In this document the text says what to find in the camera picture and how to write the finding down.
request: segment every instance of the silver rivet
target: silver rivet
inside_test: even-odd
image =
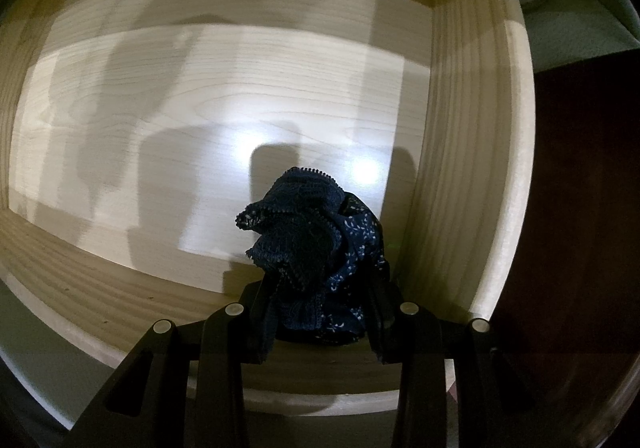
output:
[[[244,312],[244,306],[241,303],[230,303],[226,306],[225,313],[229,316],[238,316]]]
[[[158,334],[164,334],[171,328],[171,322],[169,320],[158,320],[154,323],[154,332]]]
[[[400,310],[404,314],[413,316],[414,314],[418,314],[418,311],[420,310],[420,308],[413,302],[403,302],[400,304]]]
[[[471,322],[471,326],[474,328],[476,332],[479,332],[479,333],[487,333],[491,328],[489,325],[489,322],[487,320],[483,320],[482,318],[473,320]]]

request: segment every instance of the round metal joint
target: round metal joint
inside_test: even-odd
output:
[[[239,316],[244,312],[244,306],[241,303],[230,303],[225,307],[225,313],[229,316]]]
[[[409,316],[413,316],[414,314],[418,314],[420,308],[417,304],[413,302],[402,302],[400,304],[400,310],[403,314],[408,314]]]
[[[487,333],[491,326],[487,320],[483,320],[482,318],[478,318],[471,322],[471,326],[474,328],[476,332],[479,333]]]
[[[154,323],[154,332],[157,334],[164,334],[171,329],[171,322],[169,320],[158,320]]]

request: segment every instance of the metal pin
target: metal pin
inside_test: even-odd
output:
[[[244,306],[241,303],[230,303],[225,308],[225,313],[229,316],[238,316],[244,312]]]
[[[487,320],[483,320],[482,318],[478,318],[471,322],[471,326],[474,328],[476,332],[479,333],[487,333],[491,326]]]
[[[400,310],[404,314],[413,316],[414,314],[418,314],[418,311],[420,310],[420,308],[417,306],[417,304],[413,302],[403,302],[400,304]]]
[[[158,320],[154,323],[154,332],[157,334],[164,334],[171,328],[171,322],[169,320]]]

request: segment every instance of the crumpled cloth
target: crumpled cloth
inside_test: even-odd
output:
[[[278,338],[343,345],[364,336],[361,268],[388,280],[388,263],[380,223],[360,199],[319,170],[293,167],[236,225],[260,234],[246,254],[277,279],[268,319]]]

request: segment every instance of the navy blue fabric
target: navy blue fabric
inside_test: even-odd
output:
[[[354,194],[318,170],[290,168],[236,217],[260,237],[246,253],[277,277],[278,336],[346,344],[365,333],[360,284],[365,261],[388,279],[382,228]]]

